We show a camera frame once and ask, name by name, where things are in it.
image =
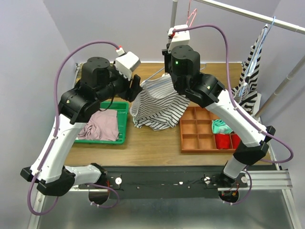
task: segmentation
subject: striped shirt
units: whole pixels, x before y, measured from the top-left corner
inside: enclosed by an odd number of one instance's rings
[[[268,26],[267,25],[264,26],[264,28],[261,31],[260,36],[263,34],[264,29],[266,27],[268,27]],[[245,73],[246,69],[248,68],[249,63],[250,63],[250,61],[252,59],[255,47],[257,45],[257,41],[258,41],[258,39],[255,41],[254,45],[251,47],[251,51],[250,51],[250,54],[248,56],[248,59],[243,64],[243,71],[242,71],[242,73],[240,75],[238,86],[235,87],[235,88],[232,88],[233,96],[234,96],[235,99],[237,99],[243,81],[248,83],[248,85],[246,86],[246,88],[245,88],[245,90],[244,90],[244,92],[243,92],[243,94],[241,96],[242,99],[241,99],[241,102],[240,102],[239,105],[245,111],[247,111],[248,113],[251,113],[251,114],[253,113],[253,107],[254,107],[254,104],[255,104],[255,102],[257,100],[257,79],[258,79],[258,73],[259,73],[259,66],[260,66],[262,48],[259,51],[259,54],[258,54],[258,57],[257,57],[256,66],[255,66],[253,74],[250,77],[246,77],[245,78],[244,73]]]
[[[134,126],[146,125],[153,130],[175,127],[190,101],[174,90],[171,76],[166,74],[156,80],[147,80],[141,86],[143,90],[130,108]]]

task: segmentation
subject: wooden compartment tray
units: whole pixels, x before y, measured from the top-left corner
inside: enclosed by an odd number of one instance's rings
[[[212,132],[212,121],[218,116],[205,108],[190,106],[180,119],[181,152],[182,153],[234,153],[230,135],[230,149],[217,149],[215,135]]]

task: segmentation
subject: metal pole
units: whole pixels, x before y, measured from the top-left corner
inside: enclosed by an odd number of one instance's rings
[[[293,77],[299,72],[299,70],[304,66],[305,64],[305,55],[302,57],[302,59],[299,61],[299,63],[296,64],[296,66],[293,68],[293,70],[286,76],[286,78],[281,82],[281,84],[276,88],[276,90],[273,92],[273,94],[267,99],[267,101],[264,103],[264,105],[259,109],[259,111],[255,114],[255,118],[258,118],[262,112],[268,107],[268,105],[277,97],[278,94],[282,91],[282,89],[293,79]]]
[[[173,28],[175,26],[176,14],[177,14],[177,6],[178,6],[178,0],[173,0],[172,16],[171,16],[171,26],[170,26],[170,28]]]
[[[226,11],[237,13],[237,14],[240,14],[242,16],[252,18],[252,19],[255,19],[255,20],[258,20],[258,21],[262,21],[262,22],[265,22],[265,23],[268,23],[268,24],[271,24],[273,22],[273,18],[271,18],[271,17],[267,17],[267,16],[264,16],[262,14],[254,13],[254,12],[244,10],[244,9],[241,9],[241,8],[238,8],[238,7],[230,6],[230,5],[220,3],[220,2],[217,2],[217,1],[214,1],[214,0],[195,0],[195,1],[207,4],[207,5],[210,5],[210,6],[214,6],[214,7],[226,10]],[[278,19],[274,20],[274,26],[277,26],[277,27],[280,27],[280,28],[283,28],[283,29],[286,29],[286,30],[298,32],[298,33],[301,33],[301,34],[305,34],[305,28],[304,27],[294,25],[294,24],[291,24],[291,23],[288,23],[288,22],[285,22],[285,21],[281,21],[281,20],[278,20]]]

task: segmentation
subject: white wall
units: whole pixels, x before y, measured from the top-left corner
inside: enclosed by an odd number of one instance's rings
[[[69,53],[42,1],[0,1],[0,224],[27,228],[29,187],[19,174],[39,155],[54,119],[53,80]],[[60,81],[73,85],[74,62]]]
[[[303,0],[281,0],[275,15],[290,23],[305,26],[305,3]],[[258,88],[262,93],[262,103],[278,87],[280,82],[305,55],[305,36],[280,28],[272,28],[266,38],[262,52],[261,71]],[[265,125],[276,128],[276,136],[293,148],[294,159],[283,165],[288,167],[293,182],[293,194],[299,218],[305,227],[305,67],[274,100],[263,114]],[[275,141],[272,146],[277,159],[288,157],[288,151]]]
[[[273,16],[280,0],[220,0],[221,2]],[[141,61],[162,61],[167,42],[172,0],[44,0],[69,50],[83,43],[106,39],[137,54]],[[178,1],[176,24],[186,22],[188,0]],[[230,61],[245,61],[264,23],[192,1],[198,8],[193,25],[213,23],[228,36]],[[202,61],[224,62],[224,44],[214,29],[191,31],[191,45]],[[75,56],[76,61],[101,55],[113,59],[111,47],[90,47]]]

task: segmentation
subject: green basket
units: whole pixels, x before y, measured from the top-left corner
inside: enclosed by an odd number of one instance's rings
[[[105,109],[109,106],[110,102],[101,103],[101,108]],[[113,102],[109,109],[117,110],[119,139],[116,141],[101,141],[101,140],[75,140],[75,143],[88,143],[88,144],[110,144],[119,145],[125,142],[127,115],[128,115],[128,103],[127,102]]]

